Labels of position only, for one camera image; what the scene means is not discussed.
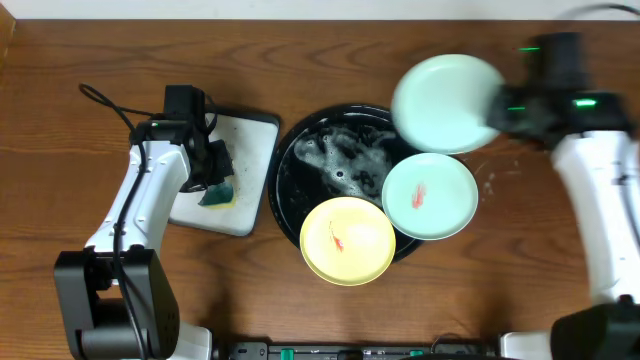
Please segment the mint green plate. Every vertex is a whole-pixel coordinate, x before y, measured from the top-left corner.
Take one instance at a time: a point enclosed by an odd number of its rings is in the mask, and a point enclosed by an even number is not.
[[[478,186],[458,160],[425,153],[396,165],[382,186],[382,207],[400,232],[439,240],[462,230],[478,206]]]
[[[421,151],[473,151],[498,135],[485,123],[503,83],[493,66],[473,56],[432,57],[400,80],[391,105],[393,124],[405,141]]]

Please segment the green sponge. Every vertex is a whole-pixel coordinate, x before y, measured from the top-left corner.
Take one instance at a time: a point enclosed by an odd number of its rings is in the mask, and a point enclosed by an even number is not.
[[[236,204],[236,194],[233,191],[233,185],[225,180],[218,185],[211,185],[198,203],[210,209],[229,208]]]

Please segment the wood grain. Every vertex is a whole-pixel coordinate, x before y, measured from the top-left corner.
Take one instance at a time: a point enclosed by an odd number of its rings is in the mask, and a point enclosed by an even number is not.
[[[600,87],[640,114],[639,28],[581,23]],[[52,277],[81,249],[124,177],[127,129],[79,94],[159,110],[166,84],[280,114],[282,131],[323,107],[388,106],[400,77],[433,55],[467,53],[510,82],[513,50],[544,22],[21,21],[0,84],[0,357],[67,359]],[[548,154],[504,138],[461,159],[481,201],[458,235],[355,288],[313,274],[267,203],[253,234],[169,225],[161,258],[184,320],[223,339],[428,343],[548,328],[589,305],[582,246]]]

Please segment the red food residue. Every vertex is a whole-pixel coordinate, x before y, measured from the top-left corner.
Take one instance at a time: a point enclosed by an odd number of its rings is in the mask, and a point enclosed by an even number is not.
[[[424,201],[424,195],[426,193],[427,193],[427,188],[426,186],[424,186],[424,184],[418,184],[418,186],[416,186],[416,191],[413,193],[413,196],[411,197],[411,206],[413,206],[414,209],[418,209],[420,208],[420,206],[422,206]]]
[[[338,239],[338,237],[336,237],[333,234],[333,227],[331,225],[332,223],[329,223],[329,232],[331,233],[331,240],[336,244],[336,248],[338,250],[340,250],[340,252],[344,251],[344,243],[342,242],[342,240]]]

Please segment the yellow plate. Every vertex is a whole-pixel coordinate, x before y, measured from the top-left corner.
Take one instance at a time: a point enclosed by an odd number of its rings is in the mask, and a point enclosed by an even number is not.
[[[309,213],[300,231],[300,250],[321,278],[355,286],[372,281],[389,267],[396,237],[391,222],[377,206],[340,197]]]

